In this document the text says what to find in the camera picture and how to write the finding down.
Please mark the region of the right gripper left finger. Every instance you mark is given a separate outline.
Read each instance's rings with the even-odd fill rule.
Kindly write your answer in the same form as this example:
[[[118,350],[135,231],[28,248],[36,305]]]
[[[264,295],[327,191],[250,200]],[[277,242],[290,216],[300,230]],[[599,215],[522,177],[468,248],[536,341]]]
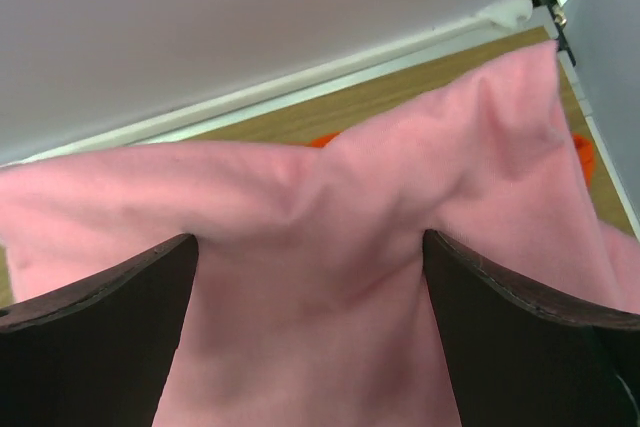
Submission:
[[[3,308],[2,425],[152,425],[197,262],[196,238],[179,235]]]

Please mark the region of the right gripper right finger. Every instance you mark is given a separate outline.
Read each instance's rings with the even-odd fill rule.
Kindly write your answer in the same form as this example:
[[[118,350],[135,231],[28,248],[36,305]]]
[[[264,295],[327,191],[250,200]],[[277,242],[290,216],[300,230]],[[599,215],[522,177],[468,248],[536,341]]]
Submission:
[[[638,425],[638,315],[434,230],[423,237],[423,272],[462,425]]]

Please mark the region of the pink t shirt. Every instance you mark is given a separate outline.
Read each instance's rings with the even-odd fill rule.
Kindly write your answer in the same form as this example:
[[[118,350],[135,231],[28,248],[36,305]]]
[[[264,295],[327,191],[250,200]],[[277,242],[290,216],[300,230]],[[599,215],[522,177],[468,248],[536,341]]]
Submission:
[[[323,148],[150,144],[1,173],[17,300],[190,233],[199,265],[158,426],[455,426],[421,244],[436,229],[639,309],[639,244],[600,221],[536,44]]]

